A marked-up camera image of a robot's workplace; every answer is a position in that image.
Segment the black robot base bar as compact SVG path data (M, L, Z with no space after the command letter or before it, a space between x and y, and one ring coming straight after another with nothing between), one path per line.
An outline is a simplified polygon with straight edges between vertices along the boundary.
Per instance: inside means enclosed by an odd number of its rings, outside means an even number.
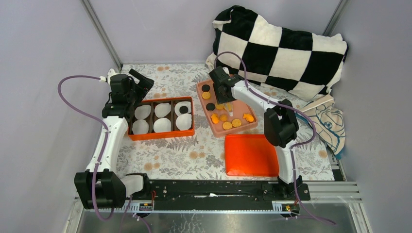
M156 211L269 211L274 201L310 200L307 184L274 181L149 180L133 200Z

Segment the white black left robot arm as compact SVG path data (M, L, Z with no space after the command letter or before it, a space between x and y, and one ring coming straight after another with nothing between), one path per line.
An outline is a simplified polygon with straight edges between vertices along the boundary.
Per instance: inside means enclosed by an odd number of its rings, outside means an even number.
M116 74L111 70L106 81L111 91L100 118L100 138L86 170L74 177L77 193L86 209L121 208L128 196L134 194L143 200L151 192L145 173L132 173L120 179L116 165L122 139L135 109L154 81L133 69L128 74Z

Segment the orange compartment box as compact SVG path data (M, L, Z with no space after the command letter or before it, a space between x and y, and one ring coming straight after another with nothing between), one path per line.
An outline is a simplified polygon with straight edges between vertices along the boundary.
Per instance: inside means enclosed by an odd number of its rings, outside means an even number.
M178 118L177 112L175 111L176 104L180 102L188 102L190 105L190 116L191 124L187 130L180 130L176 125L176 120ZM168 132L156 133L154 130L155 121L159 118L155 115L155 107L162 103L169 103L171 105L171 111L165 116L171 122L171 130ZM152 99L144 100L138 104L138 107L148 105L151 107L150 114L144 119L148 123L148 132L142 134L135 134L133 132L133 124L137 121L134 116L129 123L129 129L127 135L133 141L138 140L150 140L150 139L161 139L161 138L172 138L172 137L183 137L183 136L193 136L195 134L194 126L194 104L193 98L191 97L177 97L177 98L166 98L166 99Z

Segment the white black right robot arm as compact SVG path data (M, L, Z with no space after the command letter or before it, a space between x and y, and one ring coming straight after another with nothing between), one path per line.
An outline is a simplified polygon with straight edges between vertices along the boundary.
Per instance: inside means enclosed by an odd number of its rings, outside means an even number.
M292 104L288 100L277 100L252 87L240 75L230 76L222 67L217 67L209 76L213 81L213 89L217 103L240 100L255 113L264 117L264 135L276 150L279 164L278 178L283 182L279 186L279 195L291 200L298 193L294 183L298 177L295 159L291 156L290 147L296 142L299 125Z

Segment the pink cookie tray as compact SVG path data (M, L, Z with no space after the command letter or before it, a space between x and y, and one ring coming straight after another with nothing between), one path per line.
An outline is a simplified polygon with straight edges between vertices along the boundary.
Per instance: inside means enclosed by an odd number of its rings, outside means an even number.
M257 116L244 102L236 100L225 104L217 103L211 79L197 83L196 90L206 121L215 137L240 133L257 127ZM224 123L232 123L235 119L240 120L240 126L233 126L231 129L223 128Z

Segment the swirl butter cookie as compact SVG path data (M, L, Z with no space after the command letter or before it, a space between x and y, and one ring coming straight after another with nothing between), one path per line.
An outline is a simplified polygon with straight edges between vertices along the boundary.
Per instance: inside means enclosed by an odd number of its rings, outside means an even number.
M228 121L228 116L226 114L221 114L219 116L220 121L222 122L227 122Z

